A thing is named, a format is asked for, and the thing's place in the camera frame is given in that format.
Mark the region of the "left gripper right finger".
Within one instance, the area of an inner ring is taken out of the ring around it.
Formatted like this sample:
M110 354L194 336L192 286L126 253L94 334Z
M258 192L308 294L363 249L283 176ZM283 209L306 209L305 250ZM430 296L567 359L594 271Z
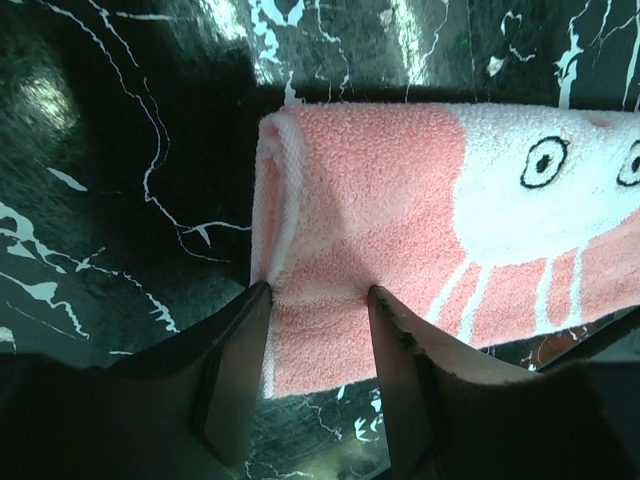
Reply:
M531 372L486 355L374 286L368 312L387 479L635 479L639 366Z

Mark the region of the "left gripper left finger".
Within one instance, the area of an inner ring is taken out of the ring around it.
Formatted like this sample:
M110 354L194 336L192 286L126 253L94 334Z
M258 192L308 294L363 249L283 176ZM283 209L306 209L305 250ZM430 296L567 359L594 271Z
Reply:
M5 479L236 479L271 313L259 282L212 316L107 368L1 358Z

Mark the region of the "pink cloth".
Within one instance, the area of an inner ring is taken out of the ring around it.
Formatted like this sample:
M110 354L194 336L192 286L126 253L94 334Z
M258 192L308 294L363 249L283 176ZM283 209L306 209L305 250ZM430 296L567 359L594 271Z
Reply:
M510 104L296 104L259 125L262 393L372 378L373 285L477 349L639 302L639 117Z

